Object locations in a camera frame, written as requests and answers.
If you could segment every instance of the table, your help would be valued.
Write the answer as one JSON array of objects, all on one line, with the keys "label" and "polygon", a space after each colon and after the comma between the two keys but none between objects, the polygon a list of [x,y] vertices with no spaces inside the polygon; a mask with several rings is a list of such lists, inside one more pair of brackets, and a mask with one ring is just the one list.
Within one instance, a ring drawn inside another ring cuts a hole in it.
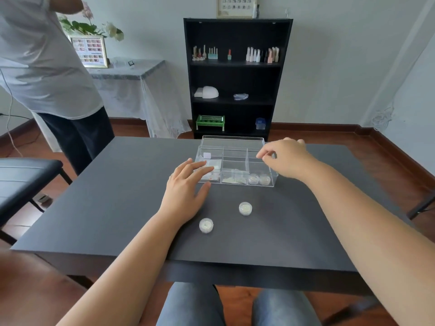
[{"label": "table", "polygon": [[[199,140],[115,137],[12,247],[69,275],[99,276],[160,206],[168,176]],[[308,145],[385,208],[410,221],[362,164],[340,145]],[[252,204],[248,217],[240,202]],[[209,217],[213,231],[199,230]],[[274,188],[213,184],[199,213],[177,234],[161,277],[169,281],[324,291],[372,292],[302,182]]]},{"label": "table", "polygon": [[[108,69],[87,68],[110,117],[147,121],[150,137],[177,138],[190,131],[186,108],[164,60],[114,57]],[[62,152],[42,118],[32,112],[53,152]]]}]

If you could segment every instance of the person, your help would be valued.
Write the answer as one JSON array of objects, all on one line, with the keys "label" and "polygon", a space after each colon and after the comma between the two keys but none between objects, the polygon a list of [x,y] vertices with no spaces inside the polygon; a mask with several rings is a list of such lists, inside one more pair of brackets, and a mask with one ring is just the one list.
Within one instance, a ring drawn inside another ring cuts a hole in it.
[{"label": "person", "polygon": [[103,100],[56,15],[82,10],[81,0],[0,0],[0,84],[42,117],[77,175],[114,138]]},{"label": "person", "polygon": [[[302,140],[269,142],[257,157],[311,189],[359,273],[400,326],[434,325],[434,243],[314,158]],[[197,194],[195,186],[211,170],[191,159],[174,170],[158,212],[58,325],[138,324],[172,240],[204,203],[211,184]],[[212,285],[174,283],[157,324],[224,325],[217,291]],[[254,302],[253,325],[320,322],[303,293],[265,290]]]}]

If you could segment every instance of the left hand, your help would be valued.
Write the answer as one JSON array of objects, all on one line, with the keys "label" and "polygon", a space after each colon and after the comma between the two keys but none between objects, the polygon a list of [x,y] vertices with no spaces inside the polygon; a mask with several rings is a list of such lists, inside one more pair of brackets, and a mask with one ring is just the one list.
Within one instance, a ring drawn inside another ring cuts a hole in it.
[{"label": "left hand", "polygon": [[168,218],[182,226],[198,212],[208,195],[211,183],[204,183],[198,194],[195,194],[195,186],[202,176],[214,169],[203,167],[205,164],[205,161],[193,163],[189,158],[174,170],[166,183],[166,191],[156,216]]}]

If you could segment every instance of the white t-shirt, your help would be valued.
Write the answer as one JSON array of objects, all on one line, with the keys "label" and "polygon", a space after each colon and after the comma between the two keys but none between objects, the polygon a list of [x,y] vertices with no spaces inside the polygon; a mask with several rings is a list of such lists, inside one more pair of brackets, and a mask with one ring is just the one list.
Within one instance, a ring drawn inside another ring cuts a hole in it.
[{"label": "white t-shirt", "polygon": [[[0,69],[31,111],[81,119],[103,106],[49,0],[0,0]],[[0,84],[8,91],[0,74]]]}]

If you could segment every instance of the table top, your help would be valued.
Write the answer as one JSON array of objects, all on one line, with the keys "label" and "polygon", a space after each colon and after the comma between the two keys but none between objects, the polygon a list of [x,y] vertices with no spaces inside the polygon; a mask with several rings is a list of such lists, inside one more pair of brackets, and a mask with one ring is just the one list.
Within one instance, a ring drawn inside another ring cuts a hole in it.
[{"label": "table top", "polygon": [[114,65],[111,64],[107,69],[89,67],[86,69],[93,79],[140,80],[141,78],[149,76],[164,63],[164,60],[132,61],[134,62],[134,66],[124,64],[124,66],[114,67]]},{"label": "table top", "polygon": [[[25,252],[117,256],[158,210],[168,176],[200,140],[115,137],[12,247]],[[385,208],[410,223],[362,164],[340,145],[307,145]],[[238,211],[241,202],[252,213]],[[202,234],[199,221],[214,222]],[[213,184],[199,213],[176,236],[172,261],[356,269],[316,198],[303,183],[278,177],[275,187]]]}]

